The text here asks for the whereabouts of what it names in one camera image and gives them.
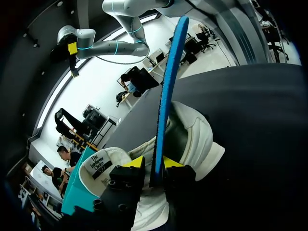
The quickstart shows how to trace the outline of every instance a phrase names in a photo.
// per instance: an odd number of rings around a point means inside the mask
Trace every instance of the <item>black cable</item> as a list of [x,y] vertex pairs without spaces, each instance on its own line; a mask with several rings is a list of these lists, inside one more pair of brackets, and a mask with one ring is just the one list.
[[215,40],[215,41],[216,41],[217,45],[219,46],[220,50],[222,51],[222,53],[225,55],[226,59],[228,60],[228,62],[229,62],[229,64],[230,64],[230,66],[232,66],[231,63],[230,63],[230,61],[229,61],[229,59],[228,59],[228,57],[226,56],[225,52],[223,52],[222,48],[221,48],[220,45],[218,44],[218,40]]
[[205,16],[209,16],[205,11],[199,9],[198,7],[196,7],[191,1],[189,0],[185,0],[185,2],[187,2],[188,4],[190,4],[194,9],[196,9],[197,11],[199,11],[200,13],[204,14]]

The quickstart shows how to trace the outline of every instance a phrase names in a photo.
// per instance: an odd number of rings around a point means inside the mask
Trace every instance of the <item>ceiling light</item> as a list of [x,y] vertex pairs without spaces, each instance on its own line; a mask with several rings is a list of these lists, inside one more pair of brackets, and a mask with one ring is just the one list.
[[[143,18],[140,20],[141,23],[146,23],[149,22],[153,19],[155,19],[157,17],[157,14],[151,15],[149,17]],[[105,38],[103,41],[110,41],[110,40],[114,40],[116,37],[122,35],[125,33],[125,30],[123,28],[117,30],[116,32],[112,33],[110,36],[108,36],[107,38]]]
[[157,14],[151,15],[151,16],[149,16],[149,17],[146,17],[146,18],[141,19],[140,22],[141,22],[141,23],[149,22],[149,21],[155,19],[156,16],[157,16]]
[[67,83],[67,81],[70,79],[71,77],[71,72],[69,71],[64,78],[62,79],[62,81],[60,82],[60,84],[57,86],[57,88],[54,90],[53,94],[51,95],[51,97],[49,98],[44,111],[38,121],[38,126],[37,129],[41,128],[43,126],[43,123],[45,121],[45,118],[47,116],[47,113],[49,112],[49,109],[51,108],[53,101],[56,99],[57,95],[59,94],[60,90],[63,88],[63,86],[65,85],[65,83]]
[[121,34],[124,34],[125,30],[123,28],[117,30],[116,32],[112,33],[110,36],[108,36],[107,38],[105,38],[103,41],[109,41],[109,40],[113,40],[116,37],[120,36]]

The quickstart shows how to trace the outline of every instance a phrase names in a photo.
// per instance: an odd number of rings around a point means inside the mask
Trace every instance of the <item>blue sponge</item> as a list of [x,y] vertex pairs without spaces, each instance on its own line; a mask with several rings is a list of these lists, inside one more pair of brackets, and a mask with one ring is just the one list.
[[164,83],[159,106],[155,151],[152,162],[152,172],[150,180],[151,186],[155,186],[161,182],[161,168],[163,160],[163,146],[164,146],[166,124],[169,115],[174,83],[177,77],[180,59],[183,53],[188,22],[189,22],[188,17],[183,16],[180,18],[174,32],[169,52],[169,57],[166,65]]

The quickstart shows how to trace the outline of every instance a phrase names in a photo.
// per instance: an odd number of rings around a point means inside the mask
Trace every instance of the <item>black screw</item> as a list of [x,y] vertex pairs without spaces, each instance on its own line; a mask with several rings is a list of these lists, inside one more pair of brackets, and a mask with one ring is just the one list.
[[126,210],[128,209],[128,207],[127,207],[127,205],[125,205],[125,204],[120,204],[120,205],[118,206],[118,209],[119,209],[121,212],[124,212],[124,211],[126,211]]
[[96,199],[96,200],[93,201],[94,205],[99,205],[101,203],[102,203],[102,201],[100,199]]
[[127,187],[127,188],[131,188],[131,187],[133,187],[133,184],[127,183],[127,184],[126,184],[126,187]]
[[113,186],[113,185],[115,185],[115,184],[116,184],[116,181],[115,181],[115,180],[109,181],[109,185]]

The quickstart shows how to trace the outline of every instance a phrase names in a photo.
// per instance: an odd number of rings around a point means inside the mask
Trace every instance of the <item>dark table surface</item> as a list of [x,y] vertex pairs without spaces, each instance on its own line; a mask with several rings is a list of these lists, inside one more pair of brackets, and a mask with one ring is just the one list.
[[[195,189],[202,211],[195,217],[204,228],[294,228],[305,220],[306,80],[292,64],[227,67],[177,80],[172,100],[208,115],[214,141],[226,149]],[[129,151],[155,136],[160,93],[143,96],[106,147]]]

